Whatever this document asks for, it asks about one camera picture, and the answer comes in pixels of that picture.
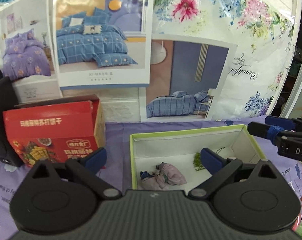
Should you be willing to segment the white floral bedding package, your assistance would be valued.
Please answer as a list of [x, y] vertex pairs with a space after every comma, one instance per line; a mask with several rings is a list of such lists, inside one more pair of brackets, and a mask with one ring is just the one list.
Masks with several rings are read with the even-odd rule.
[[153, 33], [235, 45], [213, 116], [254, 117], [275, 107], [300, 16], [293, 0], [155, 0]]

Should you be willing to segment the purple bedding poster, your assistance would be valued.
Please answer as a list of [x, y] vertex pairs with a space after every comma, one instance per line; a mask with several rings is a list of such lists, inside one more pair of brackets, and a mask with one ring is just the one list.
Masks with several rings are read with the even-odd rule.
[[62, 96], [54, 62], [51, 0], [0, 7], [0, 69], [20, 103]]

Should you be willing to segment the green white open box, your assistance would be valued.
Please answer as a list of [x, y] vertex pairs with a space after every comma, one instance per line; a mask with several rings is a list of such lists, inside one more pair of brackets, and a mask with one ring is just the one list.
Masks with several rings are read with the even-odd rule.
[[246, 125], [131, 134], [132, 188], [143, 188], [140, 172], [153, 172], [156, 165], [164, 162], [174, 165], [187, 180], [185, 185], [169, 189], [190, 191], [211, 176], [206, 169], [197, 171], [193, 163], [196, 153], [205, 147], [223, 158], [236, 157], [249, 164], [265, 158]]

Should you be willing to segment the blue bedding poster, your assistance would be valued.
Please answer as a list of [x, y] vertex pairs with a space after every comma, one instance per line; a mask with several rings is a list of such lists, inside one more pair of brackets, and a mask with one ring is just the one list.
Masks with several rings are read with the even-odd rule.
[[53, 0], [62, 90], [147, 87], [153, 0]]

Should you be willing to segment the red cracker box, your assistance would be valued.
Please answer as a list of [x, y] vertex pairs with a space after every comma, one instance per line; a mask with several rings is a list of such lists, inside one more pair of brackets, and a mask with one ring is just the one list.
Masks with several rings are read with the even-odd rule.
[[7, 139], [29, 167], [63, 163], [105, 146], [105, 122], [96, 95], [28, 103], [3, 113]]

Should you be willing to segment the purple floral tablecloth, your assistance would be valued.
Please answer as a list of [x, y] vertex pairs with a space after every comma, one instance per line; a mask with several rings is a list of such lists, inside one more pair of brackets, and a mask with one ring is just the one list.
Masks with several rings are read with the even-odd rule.
[[[255, 121], [263, 123], [264, 116], [239, 120], [195, 121], [195, 122], [141, 122], [114, 123], [106, 125], [107, 167], [99, 177], [120, 190], [131, 187], [129, 136], [134, 133], [165, 132], [193, 128], [207, 128], [240, 125]], [[272, 161], [298, 196], [302, 196], [302, 163], [277, 155], [277, 148], [268, 140], [257, 138], [264, 155]], [[0, 162], [0, 239], [8, 239], [16, 232], [16, 226], [9, 213], [9, 201], [30, 169], [5, 167]]]

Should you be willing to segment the black portable speaker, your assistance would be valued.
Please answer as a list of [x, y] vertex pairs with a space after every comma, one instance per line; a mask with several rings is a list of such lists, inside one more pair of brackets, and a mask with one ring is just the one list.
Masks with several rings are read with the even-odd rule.
[[10, 78], [3, 76], [0, 70], [0, 162], [15, 167], [20, 167], [24, 163], [7, 139], [3, 113], [14, 109], [18, 103]]

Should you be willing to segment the green tassel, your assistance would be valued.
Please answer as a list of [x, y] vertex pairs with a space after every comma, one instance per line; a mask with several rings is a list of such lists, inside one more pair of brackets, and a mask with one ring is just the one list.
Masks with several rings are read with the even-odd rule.
[[193, 166], [194, 166], [196, 172], [201, 171], [201, 170], [205, 170], [205, 169], [206, 169], [206, 168], [203, 166], [203, 164], [201, 163], [200, 153], [196, 153], [196, 154], [194, 155]]

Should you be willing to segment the blue bedroom poster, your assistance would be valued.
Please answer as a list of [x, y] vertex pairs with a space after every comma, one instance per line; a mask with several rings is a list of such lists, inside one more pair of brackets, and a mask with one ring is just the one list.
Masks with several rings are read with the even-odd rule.
[[212, 120], [237, 45], [155, 34], [150, 83], [139, 90], [141, 121]]

